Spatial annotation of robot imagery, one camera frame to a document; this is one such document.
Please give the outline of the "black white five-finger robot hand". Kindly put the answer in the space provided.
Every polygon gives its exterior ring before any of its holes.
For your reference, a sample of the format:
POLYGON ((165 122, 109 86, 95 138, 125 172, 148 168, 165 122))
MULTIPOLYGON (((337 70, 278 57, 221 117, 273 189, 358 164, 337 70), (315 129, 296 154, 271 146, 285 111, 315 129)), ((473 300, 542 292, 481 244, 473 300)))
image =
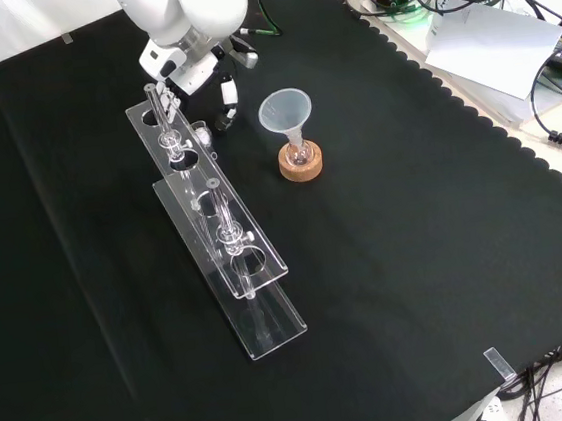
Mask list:
POLYGON ((248 69, 253 69, 259 59, 255 48, 233 35, 220 42, 206 38, 192 42, 183 39, 169 47, 150 41, 139 63, 156 80, 157 98, 169 121, 190 96, 218 81, 223 105, 215 123, 217 130, 226 131, 237 116, 239 104, 233 76, 220 69, 220 62, 227 55, 248 69))

